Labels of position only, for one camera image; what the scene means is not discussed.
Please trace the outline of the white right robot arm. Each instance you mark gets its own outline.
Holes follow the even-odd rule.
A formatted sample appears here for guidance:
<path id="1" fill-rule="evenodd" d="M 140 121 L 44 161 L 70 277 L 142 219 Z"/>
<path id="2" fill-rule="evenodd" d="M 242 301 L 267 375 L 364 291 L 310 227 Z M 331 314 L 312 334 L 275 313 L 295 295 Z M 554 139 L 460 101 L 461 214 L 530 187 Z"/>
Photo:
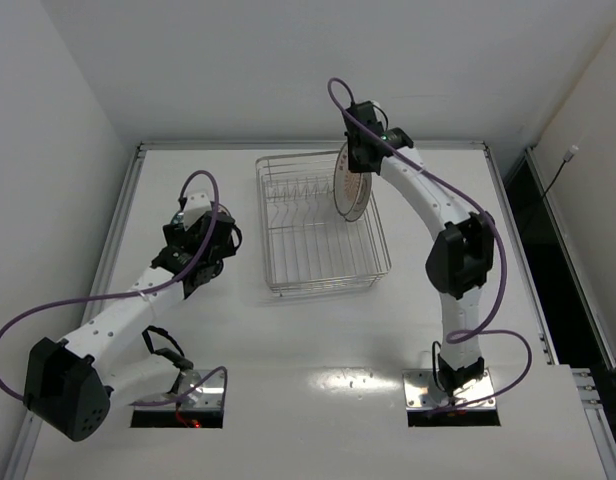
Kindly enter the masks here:
<path id="1" fill-rule="evenodd" d="M 479 320 L 481 288 L 492 269 L 494 236 L 484 216 L 471 212 L 424 174 L 403 163 L 393 150 L 419 153 L 400 128 L 386 129 L 371 101 L 352 102 L 346 112 L 387 142 L 376 141 L 345 119 L 346 143 L 334 170 L 334 201 L 340 216 L 358 220 L 368 205 L 372 178 L 392 185 L 419 215 L 434 243 L 425 263 L 427 277 L 440 295 L 442 332 L 472 330 Z"/>

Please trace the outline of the black line patterned plate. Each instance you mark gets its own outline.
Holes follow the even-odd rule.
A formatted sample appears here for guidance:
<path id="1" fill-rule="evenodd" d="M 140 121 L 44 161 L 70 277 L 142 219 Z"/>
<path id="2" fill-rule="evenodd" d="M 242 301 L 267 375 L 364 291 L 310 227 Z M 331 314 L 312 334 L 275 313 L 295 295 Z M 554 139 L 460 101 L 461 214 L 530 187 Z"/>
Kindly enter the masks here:
<path id="1" fill-rule="evenodd" d="M 346 219 L 348 222 L 355 222 L 364 214 L 367 208 L 368 202 L 370 200 L 371 194 L 372 194 L 372 174 L 363 173 L 361 175 L 357 198 L 353 204 L 352 209 L 346 216 Z"/>

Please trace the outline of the metal wire dish rack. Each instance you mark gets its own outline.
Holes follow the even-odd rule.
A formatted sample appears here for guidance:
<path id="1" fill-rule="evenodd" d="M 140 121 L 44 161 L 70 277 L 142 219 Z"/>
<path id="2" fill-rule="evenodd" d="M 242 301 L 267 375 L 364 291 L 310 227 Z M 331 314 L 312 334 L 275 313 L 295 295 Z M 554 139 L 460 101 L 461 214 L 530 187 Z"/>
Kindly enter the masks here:
<path id="1" fill-rule="evenodd" d="M 279 296 L 371 287 L 391 269 L 374 199 L 348 222 L 334 201 L 334 150 L 256 160 L 264 279 Z"/>

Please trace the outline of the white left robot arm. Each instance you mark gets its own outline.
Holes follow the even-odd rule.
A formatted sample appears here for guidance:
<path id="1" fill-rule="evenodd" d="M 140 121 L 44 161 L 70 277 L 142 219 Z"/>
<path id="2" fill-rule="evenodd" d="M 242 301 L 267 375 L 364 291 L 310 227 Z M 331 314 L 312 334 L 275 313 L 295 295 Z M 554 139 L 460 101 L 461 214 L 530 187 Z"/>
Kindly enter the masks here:
<path id="1" fill-rule="evenodd" d="M 216 278 L 236 254 L 242 233 L 227 213 L 204 213 L 190 227 L 163 228 L 166 245 L 129 290 L 87 324 L 30 351 L 23 403 L 74 442 L 92 435 L 110 411 L 127 405 L 165 406 L 183 399 L 194 370 L 184 354 L 153 349 L 124 368 L 115 359 L 153 330 L 157 318 Z"/>

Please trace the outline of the green rimmed white plate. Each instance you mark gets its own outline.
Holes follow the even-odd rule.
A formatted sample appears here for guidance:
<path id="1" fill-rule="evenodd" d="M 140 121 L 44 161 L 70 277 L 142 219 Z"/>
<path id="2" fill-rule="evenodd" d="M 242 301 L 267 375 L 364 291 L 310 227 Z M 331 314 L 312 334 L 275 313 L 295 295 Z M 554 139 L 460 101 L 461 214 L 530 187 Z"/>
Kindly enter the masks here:
<path id="1" fill-rule="evenodd" d="M 230 210 L 223 204 L 219 205 L 219 212 L 231 216 Z M 170 221 L 173 225 L 178 225 L 183 223 L 183 213 L 177 212 Z"/>

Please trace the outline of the orange patterned white plate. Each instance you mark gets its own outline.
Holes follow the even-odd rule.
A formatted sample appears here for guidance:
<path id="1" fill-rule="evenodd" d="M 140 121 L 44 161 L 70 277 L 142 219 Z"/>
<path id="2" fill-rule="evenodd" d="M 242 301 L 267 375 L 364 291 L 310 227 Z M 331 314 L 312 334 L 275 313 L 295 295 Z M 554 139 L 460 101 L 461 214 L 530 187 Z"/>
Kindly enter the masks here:
<path id="1" fill-rule="evenodd" d="M 337 212 L 346 220 L 350 219 L 353 208 L 357 204 L 362 179 L 362 173 L 354 173 L 349 170 L 348 145 L 344 143 L 335 161 L 333 200 Z"/>

